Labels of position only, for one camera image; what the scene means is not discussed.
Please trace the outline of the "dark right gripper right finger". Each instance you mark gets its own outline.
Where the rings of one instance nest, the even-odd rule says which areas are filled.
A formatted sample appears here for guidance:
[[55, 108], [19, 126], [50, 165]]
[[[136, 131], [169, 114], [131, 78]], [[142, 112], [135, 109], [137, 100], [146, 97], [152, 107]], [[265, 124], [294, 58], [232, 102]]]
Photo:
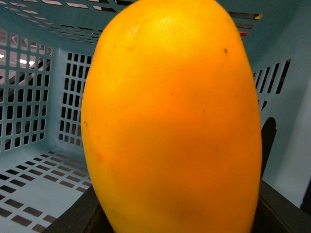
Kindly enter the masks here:
[[259, 200], [251, 232], [309, 233], [311, 217], [265, 181], [260, 182]]

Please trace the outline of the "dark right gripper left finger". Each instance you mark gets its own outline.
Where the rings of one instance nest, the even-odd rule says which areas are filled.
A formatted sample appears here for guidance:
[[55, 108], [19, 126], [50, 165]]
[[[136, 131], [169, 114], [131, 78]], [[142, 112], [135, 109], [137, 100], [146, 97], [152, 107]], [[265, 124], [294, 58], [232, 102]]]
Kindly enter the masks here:
[[45, 230], [45, 233], [112, 233], [93, 187]]

